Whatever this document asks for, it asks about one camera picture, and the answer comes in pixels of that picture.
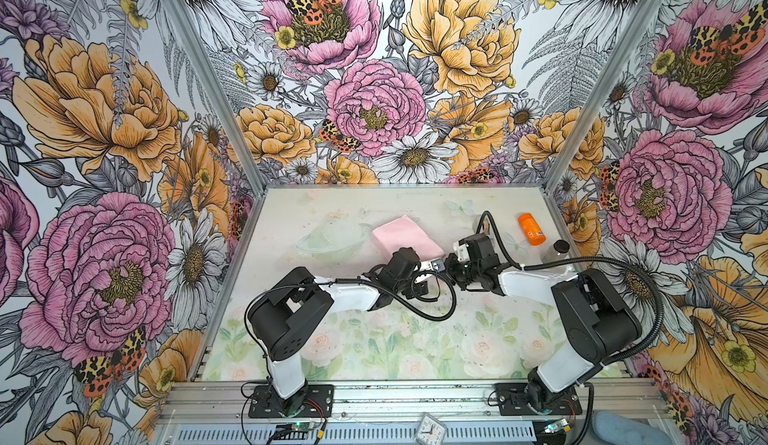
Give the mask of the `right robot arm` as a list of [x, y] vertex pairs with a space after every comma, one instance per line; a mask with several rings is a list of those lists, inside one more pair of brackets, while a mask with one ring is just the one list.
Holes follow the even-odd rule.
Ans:
[[[575, 263], [594, 265], [582, 271]], [[609, 257], [577, 257], [541, 264], [502, 263], [496, 254], [472, 258], [451, 253], [445, 268], [461, 289], [478, 284], [482, 291], [522, 297], [554, 307], [566, 335], [547, 360], [529, 373], [527, 405], [544, 414], [577, 384], [601, 371], [618, 352], [642, 335], [642, 325], [606, 274], [596, 264], [630, 269]]]

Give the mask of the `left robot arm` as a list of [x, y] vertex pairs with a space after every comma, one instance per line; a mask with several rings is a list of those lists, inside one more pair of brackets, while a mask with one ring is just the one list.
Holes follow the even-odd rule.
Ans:
[[416, 265], [379, 266], [355, 278], [324, 278], [305, 267], [291, 270], [246, 308], [244, 322], [262, 347], [268, 378], [256, 387], [264, 415], [292, 417], [315, 401], [302, 369], [301, 350], [328, 315], [376, 311], [399, 300], [430, 302], [427, 276]]

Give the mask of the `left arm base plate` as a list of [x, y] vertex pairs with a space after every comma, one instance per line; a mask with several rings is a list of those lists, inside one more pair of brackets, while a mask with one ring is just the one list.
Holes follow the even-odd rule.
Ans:
[[272, 385], [256, 385], [250, 396], [248, 417], [251, 419], [329, 418], [332, 414], [335, 387], [307, 384], [290, 398], [281, 398]]

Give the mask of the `purple wrapping paper sheet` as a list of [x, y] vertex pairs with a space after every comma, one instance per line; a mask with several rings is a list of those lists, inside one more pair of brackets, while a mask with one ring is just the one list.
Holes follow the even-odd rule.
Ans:
[[403, 215], [372, 231], [376, 248], [390, 256], [400, 248], [412, 248], [422, 261], [441, 258], [445, 251], [410, 217]]

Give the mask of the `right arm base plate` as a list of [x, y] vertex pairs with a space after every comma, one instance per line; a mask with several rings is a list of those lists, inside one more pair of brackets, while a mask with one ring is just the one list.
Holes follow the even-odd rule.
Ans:
[[501, 382], [494, 395], [502, 416], [576, 416], [583, 412], [574, 387], [551, 392], [522, 382]]

